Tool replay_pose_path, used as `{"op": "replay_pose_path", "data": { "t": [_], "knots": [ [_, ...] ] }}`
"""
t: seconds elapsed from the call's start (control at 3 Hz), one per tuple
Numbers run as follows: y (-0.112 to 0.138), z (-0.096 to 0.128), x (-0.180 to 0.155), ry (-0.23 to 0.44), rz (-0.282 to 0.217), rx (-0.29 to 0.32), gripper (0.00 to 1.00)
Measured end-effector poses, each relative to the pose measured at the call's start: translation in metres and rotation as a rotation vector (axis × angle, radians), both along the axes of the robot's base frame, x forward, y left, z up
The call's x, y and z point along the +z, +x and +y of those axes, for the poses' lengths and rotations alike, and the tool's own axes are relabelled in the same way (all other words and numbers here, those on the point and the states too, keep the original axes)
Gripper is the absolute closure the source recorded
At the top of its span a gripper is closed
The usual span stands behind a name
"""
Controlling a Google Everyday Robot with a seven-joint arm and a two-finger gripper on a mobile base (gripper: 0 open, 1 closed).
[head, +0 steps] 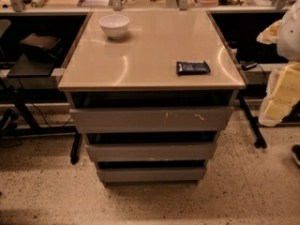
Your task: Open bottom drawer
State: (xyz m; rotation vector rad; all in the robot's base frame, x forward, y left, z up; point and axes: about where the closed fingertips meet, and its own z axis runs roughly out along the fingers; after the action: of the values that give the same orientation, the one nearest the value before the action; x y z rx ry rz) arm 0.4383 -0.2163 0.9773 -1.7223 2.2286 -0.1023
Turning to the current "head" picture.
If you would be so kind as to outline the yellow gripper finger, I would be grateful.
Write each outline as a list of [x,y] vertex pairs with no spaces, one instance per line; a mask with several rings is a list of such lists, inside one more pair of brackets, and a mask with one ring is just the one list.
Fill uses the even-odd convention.
[[266,96],[262,100],[259,123],[274,127],[291,113],[299,101],[300,63],[289,62],[282,69],[273,69],[269,75]]
[[278,42],[278,29],[280,23],[281,20],[273,22],[257,36],[256,40],[266,45],[276,44]]

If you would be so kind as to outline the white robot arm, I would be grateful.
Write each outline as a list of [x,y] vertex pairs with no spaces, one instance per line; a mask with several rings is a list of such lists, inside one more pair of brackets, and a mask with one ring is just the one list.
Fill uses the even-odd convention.
[[274,127],[300,101],[300,0],[281,20],[265,28],[256,40],[266,45],[276,44],[277,54],[288,60],[284,68],[275,68],[269,75],[260,108],[259,123]]

